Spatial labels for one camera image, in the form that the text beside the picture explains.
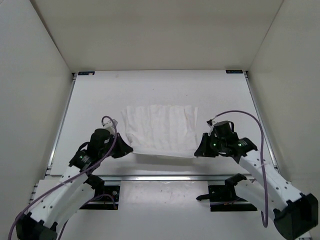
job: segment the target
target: white towel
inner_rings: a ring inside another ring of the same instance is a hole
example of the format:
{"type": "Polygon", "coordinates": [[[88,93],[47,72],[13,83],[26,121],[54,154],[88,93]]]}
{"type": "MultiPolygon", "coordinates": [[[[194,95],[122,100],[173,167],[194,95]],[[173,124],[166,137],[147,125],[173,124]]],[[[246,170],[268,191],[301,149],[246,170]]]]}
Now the white towel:
{"type": "Polygon", "coordinates": [[[198,108],[192,106],[127,106],[125,134],[136,154],[193,158],[198,147],[198,108]]]}

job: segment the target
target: white table surface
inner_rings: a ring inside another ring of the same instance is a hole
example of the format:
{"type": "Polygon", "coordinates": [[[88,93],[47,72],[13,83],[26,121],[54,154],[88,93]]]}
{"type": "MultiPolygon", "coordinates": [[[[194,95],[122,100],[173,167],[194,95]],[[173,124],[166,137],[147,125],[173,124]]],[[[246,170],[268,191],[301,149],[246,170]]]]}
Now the white table surface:
{"type": "MultiPolygon", "coordinates": [[[[209,131],[206,121],[227,110],[243,110],[257,116],[243,74],[226,74],[225,70],[152,70],[96,71],[95,75],[77,76],[62,131],[56,147],[51,175],[62,175],[78,147],[101,127],[101,118],[116,119],[118,131],[128,143],[121,110],[128,105],[192,105],[198,107],[197,140],[209,131]]],[[[260,146],[260,131],[253,119],[240,113],[217,118],[235,123],[240,138],[251,139],[260,146]]],[[[265,147],[264,158],[271,162],[265,147]]],[[[133,153],[119,159],[107,158],[96,175],[228,175],[242,173],[227,157],[162,159],[133,153]]]]}

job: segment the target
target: white enclosure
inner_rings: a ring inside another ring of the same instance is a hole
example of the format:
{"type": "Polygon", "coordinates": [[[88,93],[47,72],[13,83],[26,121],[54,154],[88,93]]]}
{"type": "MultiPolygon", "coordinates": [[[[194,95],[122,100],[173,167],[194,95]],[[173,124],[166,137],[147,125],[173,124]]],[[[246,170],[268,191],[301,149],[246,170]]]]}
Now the white enclosure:
{"type": "MultiPolygon", "coordinates": [[[[117,119],[127,141],[120,114],[127,105],[198,107],[199,142],[214,115],[234,109],[257,116],[258,109],[268,163],[320,199],[319,41],[318,0],[0,0],[0,239],[7,239],[48,163],[50,175],[36,194],[62,174],[102,116],[117,119]],[[223,69],[248,71],[248,80],[223,69]],[[78,71],[96,72],[72,82],[71,72],[78,71]]],[[[248,116],[219,119],[233,121],[240,137],[260,145],[248,116]]],[[[184,180],[168,187],[170,194],[187,186],[191,195],[202,194],[212,176],[248,174],[222,157],[183,161],[133,154],[108,158],[95,173],[113,181],[168,176],[184,180]]],[[[62,239],[281,239],[273,226],[262,227],[259,212],[213,213],[181,195],[167,208],[168,192],[150,192],[159,202],[148,195],[150,204],[135,202],[132,188],[161,188],[160,182],[144,184],[122,181],[118,211],[80,211],[62,239]],[[148,223],[153,225],[146,230],[148,223]],[[125,230],[117,228],[121,224],[125,230]]],[[[319,227],[311,235],[320,239],[319,227]]]]}

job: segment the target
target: purple cable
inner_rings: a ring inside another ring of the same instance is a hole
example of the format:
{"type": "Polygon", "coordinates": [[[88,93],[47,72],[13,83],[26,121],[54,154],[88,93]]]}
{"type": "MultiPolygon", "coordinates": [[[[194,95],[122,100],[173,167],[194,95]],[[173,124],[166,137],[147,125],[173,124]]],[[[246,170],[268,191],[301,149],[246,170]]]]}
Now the purple cable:
{"type": "Polygon", "coordinates": [[[109,149],[109,151],[99,160],[97,161],[94,165],[92,165],[91,167],[89,167],[88,169],[78,173],[77,175],[73,176],[73,177],[70,177],[68,180],[58,184],[57,186],[51,188],[50,190],[46,191],[44,194],[42,194],[41,196],[39,196],[37,199],[35,199],[34,201],[32,201],[31,203],[29,203],[28,206],[26,206],[15,218],[11,228],[10,228],[10,231],[9,231],[9,234],[8,234],[8,240],[11,240],[12,238],[12,234],[14,232],[14,229],[15,229],[15,226],[18,222],[18,220],[21,218],[21,216],[31,207],[33,206],[35,203],[37,203],[40,199],[42,199],[43,197],[49,195],[50,193],[54,192],[55,190],[57,190],[58,188],[60,188],[61,186],[63,186],[64,184],[67,184],[69,182],[71,182],[72,180],[76,179],[77,177],[91,171],[91,170],[95,170],[97,167],[100,166],[101,162],[107,158],[109,156],[109,154],[111,153],[111,151],[113,150],[113,148],[115,147],[116,145],[116,142],[117,142],[117,126],[115,125],[114,123],[114,120],[109,117],[109,116],[104,116],[102,119],[105,119],[105,118],[108,118],[110,119],[110,121],[112,122],[112,125],[113,125],[113,128],[114,128],[114,139],[113,139],[113,142],[112,142],[112,145],[109,149]]]}
{"type": "MultiPolygon", "coordinates": [[[[104,193],[104,194],[101,194],[99,196],[95,196],[94,198],[91,198],[89,201],[87,201],[85,204],[83,204],[82,206],[94,201],[94,200],[97,200],[98,198],[102,198],[102,197],[109,197],[111,200],[112,200],[112,203],[113,203],[113,208],[116,210],[117,209],[117,206],[116,206],[116,203],[115,203],[115,200],[114,198],[110,195],[110,194],[107,194],[107,193],[104,193]]],[[[66,221],[64,224],[63,224],[63,227],[61,228],[61,231],[60,231],[60,234],[59,234],[59,237],[57,240],[60,240],[61,237],[62,237],[62,234],[64,233],[64,230],[66,228],[66,225],[67,225],[67,222],[66,221]]]]}
{"type": "Polygon", "coordinates": [[[261,169],[262,169],[262,177],[263,177],[263,187],[264,187],[264,201],[265,201],[265,214],[263,211],[261,211],[261,217],[262,217],[262,224],[266,228],[268,227],[268,210],[269,210],[269,205],[268,205],[268,184],[267,184],[267,175],[266,175],[266,168],[264,164],[264,131],[262,129],[261,123],[259,120],[253,116],[252,114],[246,112],[246,111],[241,111],[241,110],[230,110],[230,111],[224,111],[222,113],[219,113],[216,115],[214,118],[217,118],[221,115],[228,114],[228,113],[241,113],[241,114],[246,114],[250,117],[252,117],[256,123],[259,126],[260,132],[261,132],[261,147],[260,147],[260,162],[261,162],[261,169]]]}
{"type": "Polygon", "coordinates": [[[240,199],[240,197],[237,198],[236,200],[232,200],[232,201],[214,202],[214,203],[210,203],[210,206],[234,204],[234,203],[235,203],[236,201],[238,201],[239,199],[240,199]]]}

